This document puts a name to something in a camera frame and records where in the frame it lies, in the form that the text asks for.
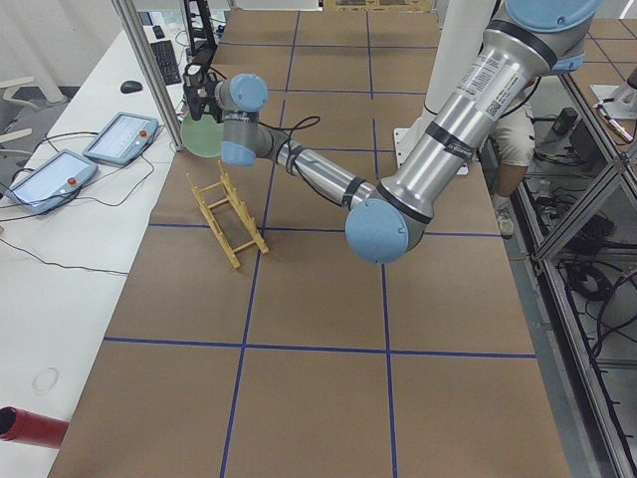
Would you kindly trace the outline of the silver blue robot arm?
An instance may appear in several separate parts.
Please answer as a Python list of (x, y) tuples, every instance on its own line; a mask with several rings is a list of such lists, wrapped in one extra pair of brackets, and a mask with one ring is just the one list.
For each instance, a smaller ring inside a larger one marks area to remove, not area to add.
[(250, 166), (266, 158), (283, 167), (347, 210), (345, 236), (358, 257), (391, 263), (420, 242), (438, 196), (515, 109), (527, 83), (581, 66), (598, 9), (596, 1), (452, 2), (438, 50), (439, 59), (458, 68), (451, 92), (434, 116), (417, 119), (402, 136), (403, 162), (376, 184), (301, 145), (290, 129), (261, 124), (265, 82), (254, 74), (215, 78), (211, 51), (186, 66), (184, 96), (193, 120), (209, 115), (222, 125), (223, 161)]

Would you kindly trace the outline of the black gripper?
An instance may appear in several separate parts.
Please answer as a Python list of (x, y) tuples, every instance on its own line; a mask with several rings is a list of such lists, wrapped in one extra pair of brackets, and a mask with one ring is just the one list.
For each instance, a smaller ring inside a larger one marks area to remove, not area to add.
[(183, 91), (188, 111), (193, 120), (199, 121), (204, 115), (216, 118), (217, 103), (214, 97), (217, 77), (205, 65), (190, 63), (185, 67)]

